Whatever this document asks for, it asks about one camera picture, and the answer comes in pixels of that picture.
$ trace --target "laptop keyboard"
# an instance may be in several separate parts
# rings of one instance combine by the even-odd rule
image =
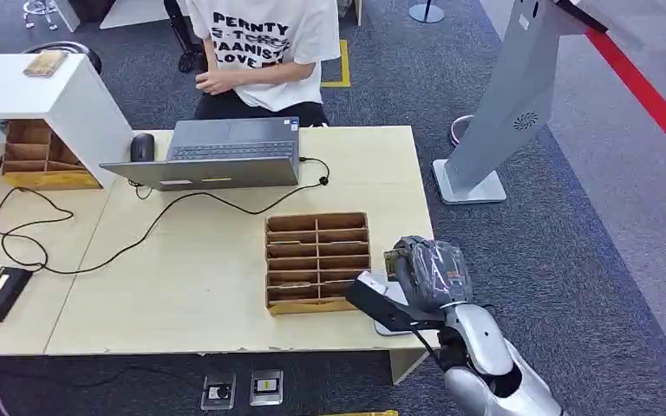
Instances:
[[[250,159],[294,156],[292,142],[242,143],[228,145],[175,146],[172,160]]]

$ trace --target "red line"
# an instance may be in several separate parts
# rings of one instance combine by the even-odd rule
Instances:
[[[608,35],[589,29],[586,36],[666,134],[666,100]]]

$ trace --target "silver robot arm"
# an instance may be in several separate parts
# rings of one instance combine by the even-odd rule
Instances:
[[[389,299],[364,272],[346,299],[392,331],[437,329],[447,390],[467,416],[564,416],[550,388],[472,301],[460,250],[442,241],[404,237],[385,253],[388,273],[408,305]]]
[[[485,309],[447,307],[446,325],[455,332],[441,331],[445,384],[468,416],[566,415]]]

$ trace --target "cardboard compartment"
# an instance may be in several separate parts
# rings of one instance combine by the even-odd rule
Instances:
[[[350,285],[350,282],[328,282],[320,287],[320,297],[345,299]]]
[[[329,243],[319,244],[317,253],[321,257],[325,256],[355,256],[369,254],[369,244],[367,243]]]
[[[79,171],[82,172],[85,169],[82,166],[78,165],[69,165],[67,163],[60,163],[60,162],[53,162],[49,161],[47,162],[47,172],[74,172],[74,171]]]
[[[313,244],[317,242],[315,231],[267,232],[267,244]]]
[[[266,230],[276,231],[315,231],[316,217],[314,215],[296,215],[293,217],[272,217],[267,220]]]
[[[321,215],[317,218],[317,228],[319,230],[366,228],[366,215],[361,212]]]
[[[362,270],[326,270],[320,272],[320,283],[340,282],[356,280],[365,269]]]
[[[43,160],[5,160],[1,172],[44,172],[45,163]]]
[[[347,256],[347,257],[320,257],[318,259],[320,270],[329,269],[355,269],[368,270],[369,256]]]
[[[317,286],[311,284],[303,287],[278,287],[267,289],[267,296],[270,302],[295,301],[299,299],[317,300],[319,299],[318,293]]]
[[[266,298],[272,315],[352,310],[345,290],[371,256],[362,212],[268,218]]]
[[[78,158],[62,143],[59,137],[56,134],[52,135],[52,138],[49,142],[49,161],[62,163],[65,165],[71,165],[76,167],[82,167],[82,163]]]
[[[267,267],[269,270],[317,270],[317,258],[269,258]]]
[[[271,244],[266,246],[267,258],[279,257],[315,257],[315,244]]]
[[[359,230],[325,230],[317,232],[319,243],[368,243],[369,231]]]
[[[48,145],[51,135],[44,120],[10,120],[6,127],[6,143],[11,144]]]
[[[11,120],[3,178],[35,190],[97,189],[101,185],[44,120]]]
[[[270,271],[266,275],[266,285],[282,286],[286,283],[318,283],[317,271]]]
[[[47,160],[48,145],[28,145],[23,143],[7,143],[3,160]]]

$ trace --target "white t-shirt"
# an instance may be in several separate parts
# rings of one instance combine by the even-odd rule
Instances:
[[[301,81],[234,88],[247,105],[279,111],[301,102],[323,102],[320,62],[341,55],[336,0],[186,1],[195,35],[213,40],[219,69],[316,64]]]

